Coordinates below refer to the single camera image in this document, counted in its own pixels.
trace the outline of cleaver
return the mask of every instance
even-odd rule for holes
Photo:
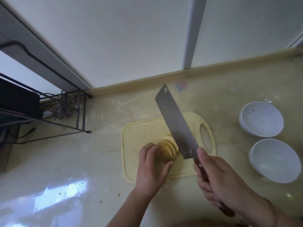
[[[208,175],[200,163],[197,155],[198,143],[191,133],[180,109],[178,108],[175,100],[173,99],[166,84],[160,89],[159,93],[155,98],[157,105],[161,111],[161,114],[169,128],[172,137],[174,138],[179,150],[184,159],[193,158],[195,164],[199,167],[204,181],[209,182]],[[222,213],[228,217],[235,216],[233,210],[228,208],[226,205],[223,208],[219,208]]]

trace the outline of metal rack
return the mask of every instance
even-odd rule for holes
[[[41,121],[41,122],[50,123],[50,124],[54,124],[54,125],[58,125],[58,126],[62,126],[62,127],[65,127],[65,128],[70,128],[70,129],[76,130],[75,132],[71,132],[71,133],[67,133],[67,134],[54,135],[54,136],[50,136],[50,137],[46,137],[46,138],[34,139],[34,140],[29,140],[29,141],[24,141],[24,142],[19,142],[19,143],[18,143],[18,140],[16,140],[16,142],[15,142],[16,144],[25,144],[25,143],[28,143],[28,142],[33,142],[33,141],[38,141],[38,140],[43,140],[43,139],[49,139],[49,138],[59,137],[59,136],[65,136],[65,135],[70,135],[70,134],[75,134],[75,133],[81,133],[81,132],[91,133],[91,131],[85,130],[85,116],[86,116],[86,99],[87,98],[91,99],[92,96],[89,95],[89,94],[87,94],[84,90],[80,89],[78,86],[76,86],[72,82],[70,82],[68,79],[66,79],[64,76],[62,76],[61,74],[59,74],[56,70],[54,70],[53,68],[51,68],[47,64],[45,64],[43,61],[41,61],[40,59],[38,59],[37,57],[35,57],[20,42],[18,42],[18,41],[10,41],[10,42],[4,43],[4,44],[0,44],[0,50],[3,49],[3,48],[10,47],[10,46],[19,46],[21,49],[23,49],[23,51],[28,56],[30,56],[35,61],[37,61],[38,63],[40,63],[41,65],[43,65],[45,68],[47,68],[51,72],[53,72],[55,75],[57,75],[58,77],[60,77],[61,79],[63,79],[64,81],[66,81],[67,83],[69,83],[70,85],[72,85],[73,87],[75,87],[77,90],[62,93],[62,94],[65,95],[65,102],[62,102],[62,101],[56,99],[56,97],[59,97],[62,94],[57,94],[57,95],[49,96],[49,95],[47,95],[45,93],[42,93],[42,92],[40,92],[40,91],[38,91],[38,90],[36,90],[36,89],[34,89],[32,87],[29,87],[29,86],[27,86],[27,85],[25,85],[25,84],[23,84],[23,83],[21,83],[21,82],[19,82],[17,80],[14,80],[14,79],[12,79],[12,78],[10,78],[10,77],[2,74],[2,73],[0,73],[0,76],[2,76],[3,78],[5,78],[5,79],[7,79],[9,81],[12,81],[15,84],[18,84],[18,85],[20,85],[22,87],[25,87],[26,89],[28,89],[30,91],[34,91],[34,92],[38,93],[39,95],[44,96],[44,97],[40,98],[40,100],[42,100],[42,99],[50,99],[49,102],[56,102],[56,103],[58,103],[60,105],[63,105],[64,111],[66,111],[66,108],[68,108],[68,107],[72,108],[73,111],[67,112],[67,113],[64,113],[64,114],[60,114],[60,116],[62,116],[62,115],[70,115],[70,114],[76,113],[76,122],[75,122],[75,127],[73,127],[73,126],[66,126],[66,125],[63,125],[63,124],[59,124],[59,123],[47,120],[47,119],[50,119],[50,118],[55,118],[57,116],[49,116],[49,117],[37,119],[37,118],[33,118],[33,117],[31,117],[31,116],[29,116],[27,114],[19,113],[19,112],[13,111],[13,110],[8,110],[8,109],[0,108],[0,113],[4,113],[4,114],[10,115],[10,116],[15,116],[15,117],[18,117],[18,118],[24,118],[24,120],[13,121],[13,122],[6,122],[6,123],[3,123],[3,124],[0,124],[0,127],[11,126],[11,125],[14,125],[14,124],[22,124],[22,123],[32,122],[32,121]],[[69,105],[69,104],[66,103],[66,100],[67,100],[66,96],[68,94],[73,94],[73,95],[77,95],[78,96],[77,97],[77,107],[76,108],[74,108],[71,105]],[[80,99],[81,99],[81,97],[83,97],[83,114],[82,114],[82,129],[79,129]]]

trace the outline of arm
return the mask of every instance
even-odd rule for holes
[[[301,223],[248,187],[225,160],[208,155],[203,148],[198,148],[197,152],[209,177],[209,183],[205,182],[198,166],[194,165],[198,185],[214,206],[222,207],[222,201],[252,226],[302,227]]]
[[[139,227],[150,201],[164,184],[174,163],[170,161],[166,164],[155,164],[157,150],[158,146],[153,143],[140,150],[135,188],[107,227]]]

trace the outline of checkered cloth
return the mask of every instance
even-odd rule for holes
[[[65,96],[67,96],[66,103],[68,105],[71,104],[72,102],[74,102],[74,97],[71,96],[71,95],[66,95],[66,94],[61,95],[61,101],[62,102],[65,102]],[[57,103],[57,105],[54,106],[49,111],[51,112],[51,116],[56,116],[55,119],[62,120],[62,119],[69,118],[71,116],[71,114],[68,114],[68,115],[61,115],[61,114],[72,112],[72,111],[74,111],[74,109],[72,109],[70,107],[67,107],[67,106],[65,106],[65,108],[64,108],[63,104]]]

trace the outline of knife handle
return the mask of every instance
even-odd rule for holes
[[[207,175],[204,167],[200,163],[199,159],[194,159],[194,162],[199,167],[199,169],[200,169],[200,171],[202,173],[203,180],[206,181],[207,183],[209,183],[208,175]],[[228,217],[234,217],[235,216],[235,213],[234,213],[234,211],[232,209],[228,208],[223,202],[221,202],[221,205],[223,206],[223,208],[219,208],[219,210],[222,213],[224,213]]]

